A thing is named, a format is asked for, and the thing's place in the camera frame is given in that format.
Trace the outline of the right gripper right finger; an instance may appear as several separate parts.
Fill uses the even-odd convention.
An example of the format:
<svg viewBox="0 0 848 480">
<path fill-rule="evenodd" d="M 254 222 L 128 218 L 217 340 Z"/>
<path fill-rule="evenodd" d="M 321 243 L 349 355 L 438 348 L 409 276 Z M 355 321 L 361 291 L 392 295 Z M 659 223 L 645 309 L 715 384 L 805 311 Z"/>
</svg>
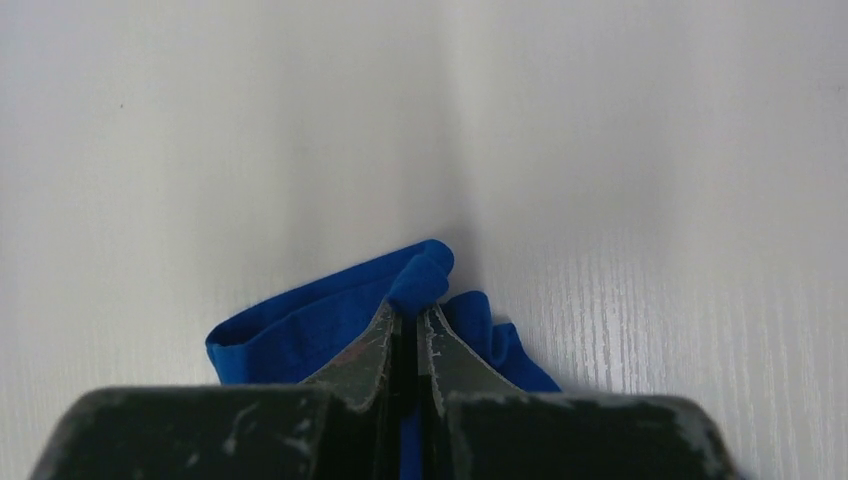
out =
<svg viewBox="0 0 848 480">
<path fill-rule="evenodd" d="M 417 320 L 426 479 L 738 479 L 715 422 L 676 396 L 529 393 L 452 330 Z"/>
</svg>

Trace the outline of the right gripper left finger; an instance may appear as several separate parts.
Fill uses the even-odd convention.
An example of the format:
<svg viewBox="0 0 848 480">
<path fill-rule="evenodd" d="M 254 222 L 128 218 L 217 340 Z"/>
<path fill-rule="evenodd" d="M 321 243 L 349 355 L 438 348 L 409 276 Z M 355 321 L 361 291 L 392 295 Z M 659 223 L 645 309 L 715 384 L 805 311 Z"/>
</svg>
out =
<svg viewBox="0 0 848 480">
<path fill-rule="evenodd" d="M 394 479 L 401 317 L 296 384 L 115 387 L 58 422 L 36 479 Z"/>
</svg>

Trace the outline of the blue printed t shirt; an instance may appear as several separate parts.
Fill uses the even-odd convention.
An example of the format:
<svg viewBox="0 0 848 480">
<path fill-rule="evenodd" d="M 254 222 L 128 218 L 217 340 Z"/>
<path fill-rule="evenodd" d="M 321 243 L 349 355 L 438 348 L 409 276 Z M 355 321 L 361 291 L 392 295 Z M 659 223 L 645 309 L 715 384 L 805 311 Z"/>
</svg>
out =
<svg viewBox="0 0 848 480">
<path fill-rule="evenodd" d="M 452 251 L 427 240 L 265 300 L 216 326 L 206 348 L 225 384 L 297 383 L 364 332 L 383 299 L 423 307 L 448 290 Z M 511 323 L 493 321 L 488 297 L 459 294 L 441 309 L 453 331 L 516 386 L 558 386 L 525 353 Z"/>
</svg>

